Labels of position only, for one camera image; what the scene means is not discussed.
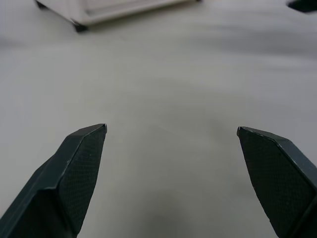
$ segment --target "white device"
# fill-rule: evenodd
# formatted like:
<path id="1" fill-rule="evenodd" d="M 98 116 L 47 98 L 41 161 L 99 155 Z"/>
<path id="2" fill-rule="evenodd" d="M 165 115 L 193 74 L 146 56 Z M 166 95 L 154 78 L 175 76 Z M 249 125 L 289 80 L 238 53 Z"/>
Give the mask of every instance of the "white device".
<path id="1" fill-rule="evenodd" d="M 107 19 L 183 1 L 189 0 L 35 0 L 40 9 L 49 8 L 71 21 L 77 32 Z"/>

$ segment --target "dark object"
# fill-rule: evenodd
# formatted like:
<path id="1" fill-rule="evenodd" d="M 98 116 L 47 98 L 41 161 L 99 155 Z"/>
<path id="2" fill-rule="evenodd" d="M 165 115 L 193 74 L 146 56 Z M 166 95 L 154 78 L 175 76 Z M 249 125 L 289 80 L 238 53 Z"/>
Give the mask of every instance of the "dark object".
<path id="1" fill-rule="evenodd" d="M 48 9 L 47 6 L 45 6 L 44 4 L 42 4 L 42 3 L 40 3 L 40 2 L 38 2 L 38 1 L 36 1 L 36 0 L 35 0 L 35 4 L 36 4 L 36 6 L 38 6 L 38 8 L 41 9 L 41 10 Z"/>
<path id="2" fill-rule="evenodd" d="M 105 124 L 67 136 L 1 218 L 0 237 L 77 237 L 95 189 L 105 136 Z"/>
<path id="3" fill-rule="evenodd" d="M 287 4 L 291 9 L 302 13 L 310 13 L 317 11 L 317 1 L 316 0 L 295 0 Z"/>
<path id="4" fill-rule="evenodd" d="M 79 24 L 78 22 L 73 21 L 73 26 L 75 28 L 75 31 L 78 32 L 78 33 L 88 31 L 88 27 L 87 26 Z"/>
<path id="5" fill-rule="evenodd" d="M 279 238 L 317 237 L 317 168 L 288 139 L 240 127 L 257 197 Z"/>

